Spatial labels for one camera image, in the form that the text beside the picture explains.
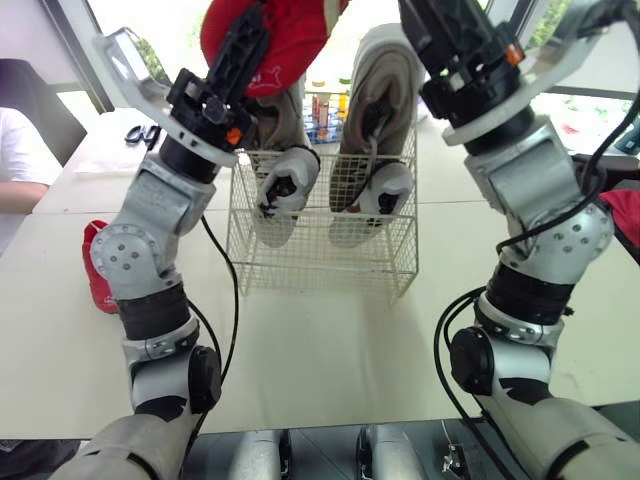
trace white sneaker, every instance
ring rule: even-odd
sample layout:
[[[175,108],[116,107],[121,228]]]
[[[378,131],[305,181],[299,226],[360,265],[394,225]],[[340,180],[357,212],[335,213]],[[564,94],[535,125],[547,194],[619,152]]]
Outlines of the white sneaker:
[[[291,147],[271,160],[253,211],[253,225],[262,243],[283,246],[293,233],[298,217],[320,172],[320,158],[308,147]]]
[[[414,183],[411,172],[406,165],[389,165],[379,156],[402,154],[423,79],[424,68],[400,24],[375,27],[362,39],[354,62],[342,156],[331,171],[331,211],[395,214],[402,209]],[[389,221],[336,218],[329,238],[336,246],[354,247]]]
[[[360,214],[355,218],[336,217],[329,227],[329,240],[340,248],[353,248],[373,238],[380,227],[393,221],[391,215],[402,210],[413,190],[413,175],[399,161],[379,164],[371,180],[354,204],[345,211]],[[385,215],[363,217],[362,214]]]
[[[281,247],[291,237],[298,220],[285,212],[302,210],[320,170],[304,131],[302,80],[272,97],[261,97],[248,110],[257,120],[255,141],[249,148],[285,151],[282,155],[251,153],[258,198],[253,223],[258,239],[269,247]]]

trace scissors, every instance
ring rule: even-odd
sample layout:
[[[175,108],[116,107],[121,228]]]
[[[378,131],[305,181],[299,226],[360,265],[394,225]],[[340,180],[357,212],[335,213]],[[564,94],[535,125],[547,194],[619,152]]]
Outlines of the scissors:
[[[156,141],[158,135],[160,135],[160,130],[159,125],[151,125],[150,127],[136,125],[125,135],[124,141],[127,145],[137,145],[140,142],[149,145]]]

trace robotic arm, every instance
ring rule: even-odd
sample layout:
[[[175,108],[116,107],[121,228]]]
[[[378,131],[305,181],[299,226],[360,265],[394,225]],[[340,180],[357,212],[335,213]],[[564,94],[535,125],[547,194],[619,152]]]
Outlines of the robotic arm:
[[[134,415],[121,418],[54,479],[175,480],[221,393],[219,352],[197,344],[198,320],[174,261],[178,240],[202,216],[221,166],[251,130],[242,96],[268,45],[260,8],[239,17],[204,80],[182,70],[171,89],[152,81],[121,30],[98,50],[132,105],[168,136],[142,161],[115,220],[96,236],[91,258],[118,302]],[[173,105],[171,115],[161,101]]]
[[[431,74],[422,97],[450,121],[445,141],[464,145],[467,169],[512,236],[475,301],[475,325],[451,341],[454,379],[531,478],[638,478],[638,444],[592,409],[549,393],[561,316],[613,225],[596,201],[599,189],[590,178],[581,189],[549,119],[529,107],[581,65],[604,27],[637,17],[634,2],[573,2],[524,78],[517,40],[505,25],[494,29],[474,0],[400,6]]]

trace black cable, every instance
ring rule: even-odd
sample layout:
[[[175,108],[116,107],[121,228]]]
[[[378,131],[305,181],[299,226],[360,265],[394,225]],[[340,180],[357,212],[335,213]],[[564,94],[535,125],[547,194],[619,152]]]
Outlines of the black cable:
[[[474,301],[475,301],[474,298],[468,298],[462,305],[460,305],[456,309],[455,312],[451,314],[451,316],[447,319],[447,321],[444,322],[444,343],[445,345],[447,345],[447,350],[451,348],[451,338],[449,337],[449,327],[451,326],[451,323],[456,319],[458,315],[460,315],[460,313],[462,313],[464,309],[466,309]]]
[[[635,2],[627,3],[622,9],[622,16],[627,22],[629,29],[633,34],[633,38],[636,43],[636,48],[640,54],[640,14],[635,7]],[[604,155],[604,152],[616,141],[616,139],[622,135],[627,127],[633,123],[638,114],[640,113],[640,90],[636,94],[636,98],[629,107],[627,114],[620,124],[613,129],[607,138],[600,144],[600,146],[593,153],[589,161],[587,162],[584,171],[582,172],[582,190],[583,192],[588,188],[589,179],[593,176],[594,170],[598,165],[598,162]]]
[[[229,273],[231,274],[231,279],[233,280],[233,333],[231,334],[231,345],[229,346],[229,354],[227,355],[227,361],[224,364],[224,369],[222,370],[222,382],[227,377],[227,372],[229,371],[229,366],[231,365],[231,359],[233,358],[233,352],[236,348],[236,337],[238,335],[238,315],[240,310],[240,290],[238,287],[238,274],[236,273],[236,268],[233,266],[229,255],[224,251],[220,242],[211,231],[211,227],[209,227],[209,223],[207,219],[204,217],[200,217],[200,221],[202,222],[202,226],[204,227],[207,235],[215,245],[222,258],[224,258],[225,263],[227,264],[227,268],[229,269]]]
[[[498,255],[500,255],[500,253],[502,253],[502,249],[504,247],[507,247],[509,245],[513,245],[516,243],[520,243],[524,240],[527,240],[531,237],[534,237],[536,235],[540,235],[543,232],[546,232],[547,230],[556,227],[558,225],[560,225],[561,223],[566,222],[567,220],[569,220],[571,217],[573,217],[574,215],[577,215],[578,213],[580,213],[582,210],[584,210],[587,205],[589,205],[590,203],[592,203],[593,201],[595,201],[598,198],[598,195],[600,194],[600,192],[602,191],[602,188],[604,187],[605,183],[607,182],[607,174],[606,172],[600,168],[599,166],[596,165],[596,169],[595,171],[597,172],[597,182],[595,184],[595,186],[591,189],[591,191],[580,201],[576,204],[575,207],[573,207],[570,210],[567,210],[565,213],[563,213],[562,215],[557,216],[556,218],[554,218],[553,220],[548,221],[547,223],[540,225],[536,228],[532,228],[531,230],[528,230],[520,235],[516,235],[515,237],[511,237],[507,240],[504,240],[503,242],[500,242],[498,245],[496,245],[496,252],[498,252]]]
[[[449,386],[449,382],[447,381],[447,378],[444,375],[444,371],[442,370],[442,362],[440,361],[440,334],[442,332],[442,327],[447,322],[450,324],[455,319],[455,316],[462,311],[462,309],[460,308],[456,309],[458,305],[460,304],[466,304],[466,306],[470,305],[471,302],[468,302],[468,300],[471,300],[473,302],[473,300],[478,298],[478,296],[484,290],[485,290],[485,287],[480,287],[480,288],[476,288],[475,290],[471,290],[470,292],[467,292],[461,297],[454,300],[453,303],[451,303],[451,305],[449,305],[446,308],[444,313],[440,316],[440,319],[438,320],[438,323],[436,325],[436,331],[433,337],[433,356],[435,360],[436,373],[438,374],[438,378],[440,379],[442,388],[444,388],[444,391],[449,397],[449,400],[451,400],[451,403],[453,403],[453,406],[456,407],[456,410],[458,410],[458,413],[460,413],[460,416],[462,417],[462,420],[464,421],[467,428],[471,430],[471,433],[473,433],[473,435],[476,437],[476,439],[478,440],[478,443],[480,443],[480,445],[485,450],[489,458],[491,458],[491,460],[495,464],[496,468],[500,471],[502,476],[504,476],[506,480],[516,480],[516,477],[502,462],[502,460],[500,459],[498,454],[495,452],[493,447],[491,447],[491,445],[489,444],[489,441],[484,437],[482,432],[480,432],[480,430],[475,425],[475,423],[473,423],[473,420],[471,419],[471,417],[469,417],[469,414],[466,412],[464,407],[460,404],[460,402],[456,398],[455,394],[451,390],[451,387]]]
[[[216,337],[216,334],[213,331],[213,328],[211,328],[211,324],[209,323],[209,320],[207,320],[207,318],[200,311],[200,309],[196,307],[196,305],[190,299],[187,298],[187,302],[189,302],[189,308],[191,308],[191,310],[193,310],[196,313],[196,315],[200,319],[200,322],[204,325],[204,328],[209,333],[209,337],[211,337],[213,346],[216,349],[216,356],[218,357],[218,365],[222,367],[222,354],[220,353],[220,344],[218,343],[218,337]]]

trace floor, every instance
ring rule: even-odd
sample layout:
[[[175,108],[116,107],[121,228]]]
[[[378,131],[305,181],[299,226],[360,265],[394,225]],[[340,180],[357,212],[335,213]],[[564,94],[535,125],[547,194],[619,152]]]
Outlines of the floor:
[[[598,409],[602,415],[640,442],[640,401],[608,405]],[[452,479],[441,473],[447,442],[439,421],[399,424],[413,442],[429,479]],[[500,457],[515,472],[516,478],[527,477],[516,466],[495,432],[486,424],[480,429],[489,438]],[[500,474],[480,450],[477,442],[458,420],[447,420],[449,435],[466,447],[473,467],[473,480],[501,479]],[[356,479],[355,446],[359,426],[310,428],[291,431],[293,448],[292,479],[354,480]],[[203,435],[196,441],[184,468],[184,480],[216,480],[227,476],[234,451],[242,434]],[[36,475],[24,480],[46,480]]]

